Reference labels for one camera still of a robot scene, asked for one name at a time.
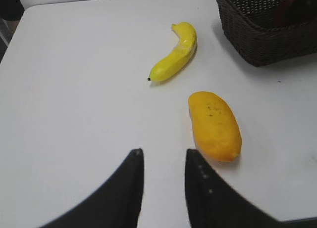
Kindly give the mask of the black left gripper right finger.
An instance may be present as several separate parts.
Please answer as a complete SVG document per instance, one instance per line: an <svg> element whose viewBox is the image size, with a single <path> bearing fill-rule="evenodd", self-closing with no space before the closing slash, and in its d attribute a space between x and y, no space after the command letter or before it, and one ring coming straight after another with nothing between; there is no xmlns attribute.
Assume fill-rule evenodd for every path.
<svg viewBox="0 0 317 228"><path fill-rule="evenodd" d="M279 222L232 189L195 149L186 151L185 197L193 228L295 228Z"/></svg>

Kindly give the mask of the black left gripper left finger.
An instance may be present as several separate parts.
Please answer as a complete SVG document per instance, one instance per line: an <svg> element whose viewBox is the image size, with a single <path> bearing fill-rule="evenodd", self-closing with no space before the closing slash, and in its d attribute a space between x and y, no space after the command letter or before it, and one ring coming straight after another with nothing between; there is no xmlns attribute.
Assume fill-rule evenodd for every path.
<svg viewBox="0 0 317 228"><path fill-rule="evenodd" d="M45 228L136 228L144 192L143 150L133 149L94 193Z"/></svg>

